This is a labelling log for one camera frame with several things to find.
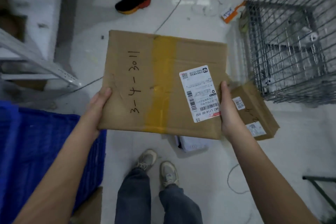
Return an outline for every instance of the yellow packing tape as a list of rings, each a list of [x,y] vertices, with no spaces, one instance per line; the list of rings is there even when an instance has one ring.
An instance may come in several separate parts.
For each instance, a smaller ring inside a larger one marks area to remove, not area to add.
[[[146,132],[166,133],[169,96],[173,86],[173,70],[176,57],[177,38],[157,36],[153,40],[153,103],[146,120]]]

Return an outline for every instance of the forearm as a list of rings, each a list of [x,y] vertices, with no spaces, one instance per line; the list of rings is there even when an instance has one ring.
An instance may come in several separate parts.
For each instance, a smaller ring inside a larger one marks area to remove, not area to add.
[[[246,127],[229,137],[264,223],[318,223]]]
[[[91,144],[76,127],[14,224],[69,222]]]

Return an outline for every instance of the shoe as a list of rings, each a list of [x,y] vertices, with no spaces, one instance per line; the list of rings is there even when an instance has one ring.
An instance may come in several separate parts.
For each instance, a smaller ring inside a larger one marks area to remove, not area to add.
[[[132,14],[138,9],[149,6],[150,3],[151,0],[121,0],[115,5],[115,8],[122,14]]]
[[[160,178],[164,187],[171,184],[179,185],[179,177],[174,164],[170,161],[162,162],[160,165]]]
[[[138,163],[136,167],[139,167],[146,172],[154,165],[157,158],[158,158],[158,154],[155,151],[151,149],[146,150],[138,158]]]

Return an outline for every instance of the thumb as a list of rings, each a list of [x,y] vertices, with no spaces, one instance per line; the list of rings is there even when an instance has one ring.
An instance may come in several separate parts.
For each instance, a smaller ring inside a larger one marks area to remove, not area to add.
[[[231,100],[231,93],[230,93],[228,84],[225,81],[221,82],[220,89],[222,91],[222,101],[221,102]]]
[[[94,105],[98,108],[103,108],[106,101],[110,98],[111,95],[112,95],[111,88],[106,88],[103,92],[99,92],[98,98],[95,101]]]

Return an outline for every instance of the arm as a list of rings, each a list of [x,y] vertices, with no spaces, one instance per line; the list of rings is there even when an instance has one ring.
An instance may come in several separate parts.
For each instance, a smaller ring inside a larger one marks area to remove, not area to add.
[[[222,130],[232,144],[264,223],[318,224],[242,122],[225,82],[221,90]]]
[[[99,135],[97,125],[102,109],[111,93],[107,88],[92,98],[88,110],[66,139],[14,224],[69,223],[87,156]]]

